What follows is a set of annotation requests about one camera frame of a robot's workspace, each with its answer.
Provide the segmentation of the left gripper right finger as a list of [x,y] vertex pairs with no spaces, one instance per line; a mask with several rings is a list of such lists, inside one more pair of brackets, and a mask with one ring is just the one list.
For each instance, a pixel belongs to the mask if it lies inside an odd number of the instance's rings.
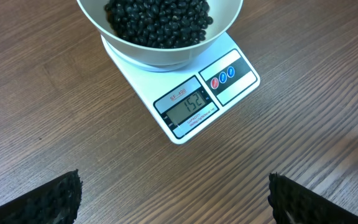
[[268,203],[277,224],[358,224],[358,216],[295,181],[271,173]]

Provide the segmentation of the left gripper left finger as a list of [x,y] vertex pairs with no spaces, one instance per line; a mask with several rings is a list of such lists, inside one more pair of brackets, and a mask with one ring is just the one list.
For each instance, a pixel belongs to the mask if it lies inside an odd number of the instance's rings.
[[73,224],[81,204],[82,184],[77,169],[67,172],[1,205],[0,224]]

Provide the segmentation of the white digital kitchen scale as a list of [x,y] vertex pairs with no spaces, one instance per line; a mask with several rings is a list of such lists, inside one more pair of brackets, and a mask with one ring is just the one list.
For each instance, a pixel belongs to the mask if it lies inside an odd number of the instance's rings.
[[137,62],[102,42],[175,144],[187,142],[260,85],[259,74],[227,33],[188,64],[168,68]]

